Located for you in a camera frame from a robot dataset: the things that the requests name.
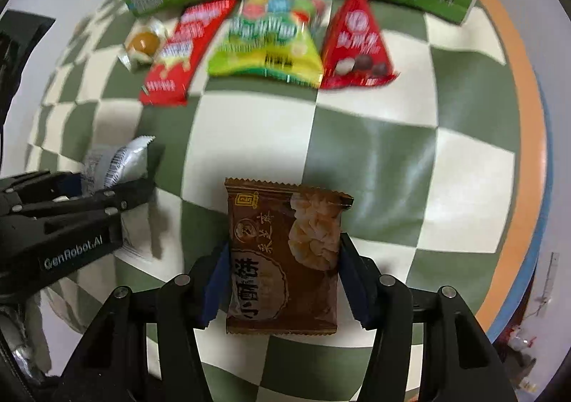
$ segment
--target colorful candy bag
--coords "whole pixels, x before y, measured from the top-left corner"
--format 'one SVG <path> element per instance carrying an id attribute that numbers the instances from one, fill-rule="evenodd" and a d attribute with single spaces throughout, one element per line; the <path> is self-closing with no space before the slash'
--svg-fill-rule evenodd
<path id="1" fill-rule="evenodd" d="M 186 104 L 186 91 L 206 48 L 236 0 L 215 0 L 189 7 L 156 56 L 139 101 L 145 105 Z"/>
<path id="2" fill-rule="evenodd" d="M 332 0 L 244 0 L 208 64 L 211 76 L 249 73 L 319 87 L 323 65 L 310 30 Z"/>
<path id="3" fill-rule="evenodd" d="M 381 86 L 397 77 L 367 0 L 347 0 L 338 10 L 325 35 L 322 59 L 321 89 Z"/>

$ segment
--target silver snack packet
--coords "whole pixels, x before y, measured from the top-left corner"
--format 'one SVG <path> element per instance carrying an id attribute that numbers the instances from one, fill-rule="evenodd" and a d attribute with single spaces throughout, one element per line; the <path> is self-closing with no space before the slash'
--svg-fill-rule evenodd
<path id="1" fill-rule="evenodd" d="M 125 146 L 97 145 L 91 148 L 81 172 L 82 194 L 90 196 L 100 189 L 146 177 L 147 147 L 153 139 L 154 136 L 139 136 Z M 152 256 L 148 204 L 123 212 L 121 220 L 123 247 L 137 257 Z"/>

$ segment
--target checkered floor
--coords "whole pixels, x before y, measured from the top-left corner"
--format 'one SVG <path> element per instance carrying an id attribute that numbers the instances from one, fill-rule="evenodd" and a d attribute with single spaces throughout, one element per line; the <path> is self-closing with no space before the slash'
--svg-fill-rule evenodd
<path id="1" fill-rule="evenodd" d="M 120 0 L 108 0 L 50 79 L 27 170 L 79 171 L 93 144 L 156 136 L 149 149 L 158 187 L 148 207 L 151 235 L 142 237 L 140 256 L 117 252 L 50 287 L 56 313 L 83 331 L 116 285 L 144 290 L 189 270 L 225 237 L 225 177 L 351 194 L 343 228 L 362 255 L 411 287 L 453 285 L 477 311 L 512 210 L 520 130 L 510 67 L 481 6 L 462 27 L 380 2 L 372 9 L 400 72 L 388 86 L 327 92 L 209 78 L 205 59 L 188 105 L 160 108 L 138 102 L 146 72 L 129 73 L 117 59 L 139 22 Z M 172 30 L 176 18 L 164 20 Z M 148 226 L 146 213 L 131 222 Z M 374 333 L 352 319 L 342 289 L 333 336 L 227 335 L 224 320 L 221 311 L 196 332 L 214 400 L 356 398 Z M 156 327 L 148 338 L 150 369 L 158 372 Z M 413 344 L 410 393 L 420 381 L 418 328 Z"/>

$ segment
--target red snack bag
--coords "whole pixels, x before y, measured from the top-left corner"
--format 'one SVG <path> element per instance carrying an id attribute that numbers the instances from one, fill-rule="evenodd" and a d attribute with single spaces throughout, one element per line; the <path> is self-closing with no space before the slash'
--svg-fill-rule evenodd
<path id="1" fill-rule="evenodd" d="M 397 77 L 367 0 L 347 0 L 337 11 L 325 36 L 322 61 L 322 89 L 381 86 Z"/>
<path id="2" fill-rule="evenodd" d="M 139 93 L 145 105 L 186 104 L 196 67 L 236 0 L 215 0 L 189 7 L 155 59 Z"/>

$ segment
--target brown snack packet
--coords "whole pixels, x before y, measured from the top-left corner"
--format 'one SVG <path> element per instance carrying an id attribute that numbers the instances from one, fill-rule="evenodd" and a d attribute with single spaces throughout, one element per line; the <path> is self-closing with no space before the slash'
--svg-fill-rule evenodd
<path id="1" fill-rule="evenodd" d="M 347 194 L 226 179 L 231 241 L 230 333 L 333 334 Z"/>

